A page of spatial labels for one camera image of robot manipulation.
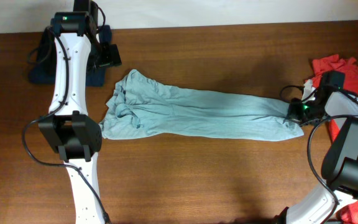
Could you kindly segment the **light blue t-shirt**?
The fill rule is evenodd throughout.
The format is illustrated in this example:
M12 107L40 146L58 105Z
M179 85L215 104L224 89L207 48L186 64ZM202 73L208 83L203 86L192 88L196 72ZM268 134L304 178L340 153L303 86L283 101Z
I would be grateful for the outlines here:
M304 134L286 119L288 103L252 95L164 85L131 70L117 82L100 122L105 139L163 133L216 139L285 141Z

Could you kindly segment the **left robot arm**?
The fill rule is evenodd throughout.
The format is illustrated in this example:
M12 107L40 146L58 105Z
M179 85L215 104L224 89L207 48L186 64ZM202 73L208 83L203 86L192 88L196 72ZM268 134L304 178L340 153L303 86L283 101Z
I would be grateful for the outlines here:
M99 196L97 160L102 135L88 116L86 77L90 72L121 65L117 45L101 40L94 1L75 1L70 12L58 12L48 31L55 47L55 88L48 114L36 119L43 137L69 175L76 223L110 223Z

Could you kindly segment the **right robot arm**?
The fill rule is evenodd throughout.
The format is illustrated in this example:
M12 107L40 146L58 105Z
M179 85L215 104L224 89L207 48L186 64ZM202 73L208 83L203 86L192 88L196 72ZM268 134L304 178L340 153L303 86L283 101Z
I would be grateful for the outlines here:
M335 70L322 74L319 86L301 99L290 101L287 120L312 125L306 147L308 164L319 184L298 204L273 218L275 224L331 223L341 208L358 201L358 94L345 90L345 74ZM311 158L314 133L335 121L339 133L317 172Z

